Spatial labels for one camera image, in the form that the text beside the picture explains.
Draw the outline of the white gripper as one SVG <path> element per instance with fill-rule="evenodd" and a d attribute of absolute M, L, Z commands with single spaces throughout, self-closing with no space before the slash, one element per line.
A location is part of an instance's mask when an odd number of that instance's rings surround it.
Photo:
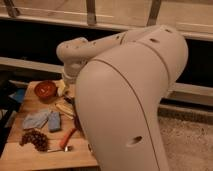
<path fill-rule="evenodd" d="M 78 74 L 79 74 L 78 69 L 66 69 L 66 68 L 64 68 L 62 70 L 62 78 L 63 78 L 64 81 L 60 80 L 58 82 L 57 94 L 58 94 L 59 97 L 63 96 L 64 93 L 67 91 L 67 89 L 68 89 L 67 84 L 73 84 L 73 83 L 76 82 Z"/>

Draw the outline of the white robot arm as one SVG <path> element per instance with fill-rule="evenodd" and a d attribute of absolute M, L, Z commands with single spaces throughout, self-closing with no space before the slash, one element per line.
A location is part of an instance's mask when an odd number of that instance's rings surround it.
<path fill-rule="evenodd" d="M 155 25 L 64 41 L 56 53 L 101 171 L 169 171 L 157 110 L 187 64 L 184 37 Z"/>

